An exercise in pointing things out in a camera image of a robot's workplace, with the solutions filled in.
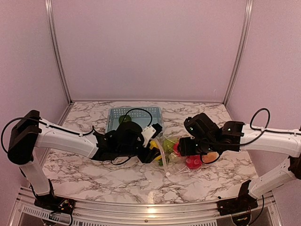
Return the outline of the green fake pear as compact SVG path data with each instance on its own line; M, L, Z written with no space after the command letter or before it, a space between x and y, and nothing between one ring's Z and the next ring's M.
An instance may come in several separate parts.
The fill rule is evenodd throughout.
M171 153L174 151L173 147L176 143L176 139L165 138L162 147L166 153Z

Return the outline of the clear zip top bag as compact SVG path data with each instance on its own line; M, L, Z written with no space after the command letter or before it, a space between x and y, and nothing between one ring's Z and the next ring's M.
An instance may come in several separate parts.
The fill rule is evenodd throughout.
M171 175L178 175L178 174L183 174L183 173L189 173L189 172L198 170L198 169L189 169L186 166L186 162L185 161L186 161L187 156L178 157L177 155L175 155L174 152L166 153L164 151L163 147L162 147L163 141L164 141L165 138L176 139L177 142L179 142L179 138L177 138L177 137L162 137L160 139L155 139L154 141L159 146L162 159L160 159L159 161L155 161L154 160L152 162L152 164L154 164L158 169L164 171L165 174L167 172L170 172Z

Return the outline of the light blue plastic basket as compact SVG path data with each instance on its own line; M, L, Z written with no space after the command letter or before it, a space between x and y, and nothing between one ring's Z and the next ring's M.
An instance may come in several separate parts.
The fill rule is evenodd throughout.
M130 115L133 122L137 123L142 128L145 128L149 124L158 123L162 126L161 136L164 130L163 116L161 108L158 106L151 107L116 107L111 108L108 113L108 119L106 123L105 133L112 130L116 130L119 126L119 117L122 115Z

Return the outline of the red fake apple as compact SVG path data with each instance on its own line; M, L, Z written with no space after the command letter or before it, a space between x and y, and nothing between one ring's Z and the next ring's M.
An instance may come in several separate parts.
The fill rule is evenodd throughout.
M178 150L178 145L179 145L179 142L177 142L176 144L174 144L173 146L173 152L175 153L175 155L177 155L178 157L181 157L181 154Z

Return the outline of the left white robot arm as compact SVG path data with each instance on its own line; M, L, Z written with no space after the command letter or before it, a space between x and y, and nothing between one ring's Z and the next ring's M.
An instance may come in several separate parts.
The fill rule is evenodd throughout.
M59 206L51 182L35 160L34 148L52 148L85 156L94 161L114 161L119 157L138 157L142 163L151 163L160 150L151 147L150 141L161 132L162 126L150 122L145 128L133 121L121 122L116 130L101 134L92 129L83 133L50 123L40 117L39 111L31 110L24 117L9 121L1 132L15 122L10 133L8 147L1 141L8 159L19 166L37 197L48 209Z

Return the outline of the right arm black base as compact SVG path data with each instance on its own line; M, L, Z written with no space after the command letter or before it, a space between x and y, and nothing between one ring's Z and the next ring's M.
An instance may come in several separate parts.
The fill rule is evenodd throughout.
M248 180L241 185L237 197L217 202L217 209L221 216L240 213L258 207L257 199L249 195L248 188L250 183L251 180Z

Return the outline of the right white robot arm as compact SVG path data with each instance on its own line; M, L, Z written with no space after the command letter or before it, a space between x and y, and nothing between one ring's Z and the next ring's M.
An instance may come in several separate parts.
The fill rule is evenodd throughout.
M187 118L184 126L190 137L179 140L177 149L181 156L204 156L211 152L222 155L225 151L240 150L258 150L288 156L279 166L241 186L243 193L233 200L233 207L238 211L249 206L251 198L260 198L274 188L301 178L301 132L297 129L271 130L240 121L228 121L218 127L205 113Z

